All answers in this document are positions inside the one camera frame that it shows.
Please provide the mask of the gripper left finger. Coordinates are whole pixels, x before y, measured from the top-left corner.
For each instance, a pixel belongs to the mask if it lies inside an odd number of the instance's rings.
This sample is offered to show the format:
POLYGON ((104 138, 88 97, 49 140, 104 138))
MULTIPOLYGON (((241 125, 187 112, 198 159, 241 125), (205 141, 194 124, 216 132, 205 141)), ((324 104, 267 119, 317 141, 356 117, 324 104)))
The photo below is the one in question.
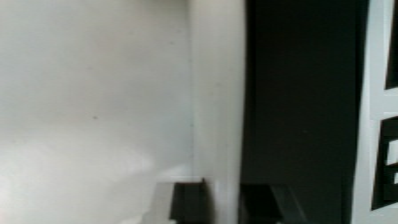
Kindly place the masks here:
POLYGON ((177 224, 210 224, 210 193, 205 181, 175 184, 169 219, 177 224))

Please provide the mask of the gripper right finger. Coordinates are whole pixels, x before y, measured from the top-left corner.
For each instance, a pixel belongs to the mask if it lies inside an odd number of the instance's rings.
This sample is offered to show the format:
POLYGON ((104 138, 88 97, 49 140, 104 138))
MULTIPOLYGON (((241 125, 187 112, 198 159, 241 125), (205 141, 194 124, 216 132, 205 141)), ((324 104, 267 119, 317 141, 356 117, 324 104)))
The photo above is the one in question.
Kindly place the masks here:
POLYGON ((299 200, 287 185, 241 185, 239 224, 310 224, 299 200))

